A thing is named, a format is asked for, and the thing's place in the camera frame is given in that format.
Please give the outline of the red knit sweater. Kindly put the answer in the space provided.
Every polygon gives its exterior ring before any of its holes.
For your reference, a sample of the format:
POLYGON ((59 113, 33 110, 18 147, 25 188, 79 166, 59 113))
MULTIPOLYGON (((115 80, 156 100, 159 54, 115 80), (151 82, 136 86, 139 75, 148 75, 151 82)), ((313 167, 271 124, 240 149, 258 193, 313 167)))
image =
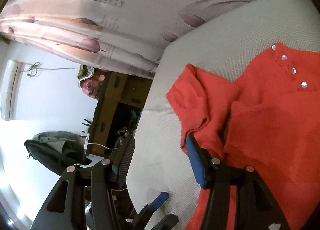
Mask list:
POLYGON ((167 93, 183 139, 256 168, 291 229, 319 203, 319 53, 276 43, 234 82, 186 65, 167 93))

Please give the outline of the wooden drawer cabinet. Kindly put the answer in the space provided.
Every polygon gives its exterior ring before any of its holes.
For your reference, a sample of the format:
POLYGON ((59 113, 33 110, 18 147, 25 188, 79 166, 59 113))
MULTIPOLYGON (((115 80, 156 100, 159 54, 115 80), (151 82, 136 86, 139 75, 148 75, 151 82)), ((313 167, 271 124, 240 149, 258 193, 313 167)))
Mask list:
POLYGON ((108 156, 123 130, 135 130, 152 80, 108 72, 87 137, 87 153, 108 156))

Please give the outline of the beige woven table cloth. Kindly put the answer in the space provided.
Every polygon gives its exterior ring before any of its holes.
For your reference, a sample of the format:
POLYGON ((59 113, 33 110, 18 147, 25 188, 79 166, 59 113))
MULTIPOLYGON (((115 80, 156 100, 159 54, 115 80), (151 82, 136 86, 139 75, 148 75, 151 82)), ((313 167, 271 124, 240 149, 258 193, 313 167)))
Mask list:
POLYGON ((221 15, 171 43, 153 79, 138 128, 126 178, 136 211, 161 192, 168 201, 147 229, 168 214, 184 229, 197 205, 200 187, 180 148, 181 124, 166 95, 187 64, 228 80, 237 79, 260 52, 281 42, 303 51, 319 51, 319 12, 311 0, 257 0, 221 15))

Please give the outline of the leaf patterned curtain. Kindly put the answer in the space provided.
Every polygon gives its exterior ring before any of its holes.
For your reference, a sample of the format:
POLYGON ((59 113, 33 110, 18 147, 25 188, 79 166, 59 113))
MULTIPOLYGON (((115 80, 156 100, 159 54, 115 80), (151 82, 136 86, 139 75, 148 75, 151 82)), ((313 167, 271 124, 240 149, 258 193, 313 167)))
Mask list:
POLYGON ((1 34, 73 62, 152 78, 164 49, 255 0, 9 0, 1 34))

